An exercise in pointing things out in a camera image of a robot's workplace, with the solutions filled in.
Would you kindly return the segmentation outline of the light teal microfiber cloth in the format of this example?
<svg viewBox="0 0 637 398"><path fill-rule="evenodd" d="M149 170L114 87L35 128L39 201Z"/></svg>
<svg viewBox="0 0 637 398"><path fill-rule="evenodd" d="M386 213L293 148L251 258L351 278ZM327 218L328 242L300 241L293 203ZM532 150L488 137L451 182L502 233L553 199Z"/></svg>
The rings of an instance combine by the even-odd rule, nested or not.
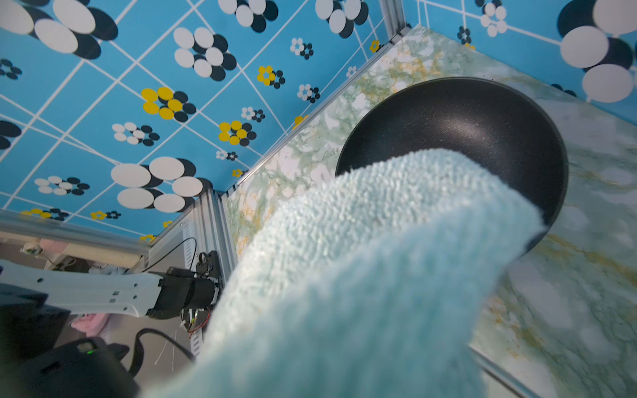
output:
<svg viewBox="0 0 637 398"><path fill-rule="evenodd" d="M344 174L280 206L194 365L142 394L482 397L474 325L544 228L531 202L449 150Z"/></svg>

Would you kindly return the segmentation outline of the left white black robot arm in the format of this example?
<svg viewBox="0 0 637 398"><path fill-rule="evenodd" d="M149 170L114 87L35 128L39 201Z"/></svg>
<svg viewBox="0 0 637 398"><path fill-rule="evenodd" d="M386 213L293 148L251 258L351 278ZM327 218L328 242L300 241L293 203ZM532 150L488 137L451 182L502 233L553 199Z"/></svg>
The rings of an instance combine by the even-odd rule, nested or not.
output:
<svg viewBox="0 0 637 398"><path fill-rule="evenodd" d="M88 336L57 346L72 314L171 319L212 308L222 283L184 268L164 273L102 275L38 270L1 263L1 395L3 397L136 397L144 363L140 330L134 345Z"/></svg>

